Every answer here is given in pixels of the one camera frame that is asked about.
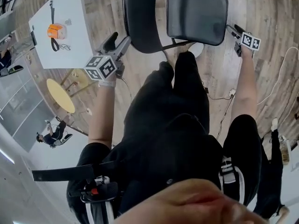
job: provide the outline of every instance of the ceiling light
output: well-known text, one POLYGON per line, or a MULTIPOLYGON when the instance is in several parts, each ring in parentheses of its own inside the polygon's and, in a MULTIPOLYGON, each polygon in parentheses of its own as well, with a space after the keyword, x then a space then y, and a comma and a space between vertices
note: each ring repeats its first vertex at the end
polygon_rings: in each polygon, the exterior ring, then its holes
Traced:
POLYGON ((0 153, 2 153, 9 161, 11 161, 14 164, 14 161, 6 153, 4 153, 1 149, 0 149, 0 153))

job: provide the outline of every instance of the power outlet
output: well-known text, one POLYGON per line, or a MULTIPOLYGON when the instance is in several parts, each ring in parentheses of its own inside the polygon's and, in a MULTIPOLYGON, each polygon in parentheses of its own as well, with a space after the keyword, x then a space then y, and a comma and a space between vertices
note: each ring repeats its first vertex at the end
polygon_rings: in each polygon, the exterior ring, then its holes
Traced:
POLYGON ((233 97, 235 95, 235 89, 231 89, 228 93, 229 97, 233 97))

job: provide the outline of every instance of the black chair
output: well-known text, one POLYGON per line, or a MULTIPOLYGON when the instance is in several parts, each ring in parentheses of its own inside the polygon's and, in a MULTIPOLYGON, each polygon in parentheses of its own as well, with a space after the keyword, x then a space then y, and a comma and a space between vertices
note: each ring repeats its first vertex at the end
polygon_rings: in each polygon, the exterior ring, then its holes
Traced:
POLYGON ((165 47, 158 35, 155 6, 156 0, 123 0, 126 32, 138 51, 155 53, 191 42, 213 46, 223 42, 228 0, 167 0, 167 35, 173 44, 165 47))

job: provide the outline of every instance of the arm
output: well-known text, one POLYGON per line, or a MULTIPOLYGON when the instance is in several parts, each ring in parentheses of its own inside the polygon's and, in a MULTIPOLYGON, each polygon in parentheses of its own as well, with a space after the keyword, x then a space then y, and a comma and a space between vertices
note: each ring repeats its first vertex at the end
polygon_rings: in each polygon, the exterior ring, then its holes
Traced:
POLYGON ((254 65, 251 50, 242 46, 242 66, 239 76, 235 100, 232 108, 232 123, 234 119, 242 114, 256 118, 257 91, 254 65))
POLYGON ((1 51, 1 57, 3 57, 5 55, 5 53, 7 52, 10 41, 11 41, 11 38, 8 37, 8 41, 6 43, 4 43, 3 50, 1 51))
POLYGON ((93 116, 89 123, 88 143, 102 143, 111 149, 114 124, 114 87, 99 87, 93 116))
POLYGON ((276 224, 283 224, 285 223, 285 219, 289 215, 290 210, 287 207, 282 207, 279 211, 279 215, 281 216, 276 224))
POLYGON ((53 135, 53 130, 50 122, 47 122, 47 130, 50 131, 50 135, 53 135))
POLYGON ((51 124, 49 125, 49 131, 50 131, 50 135, 52 136, 53 135, 53 129, 51 127, 51 124))

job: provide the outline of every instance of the black strap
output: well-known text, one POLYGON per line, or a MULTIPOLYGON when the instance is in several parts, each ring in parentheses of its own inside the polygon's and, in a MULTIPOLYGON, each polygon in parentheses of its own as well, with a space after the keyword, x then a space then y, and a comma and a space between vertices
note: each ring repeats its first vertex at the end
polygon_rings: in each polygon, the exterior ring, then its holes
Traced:
POLYGON ((54 14, 55 14, 55 8, 53 7, 53 1, 50 1, 50 8, 51 8, 51 20, 52 24, 54 24, 54 14))
POLYGON ((74 168, 32 171, 36 182, 60 182, 94 179, 99 176, 111 176, 118 170, 118 162, 90 164, 74 168))
POLYGON ((54 38, 51 38, 51 46, 53 51, 59 51, 59 45, 54 38))

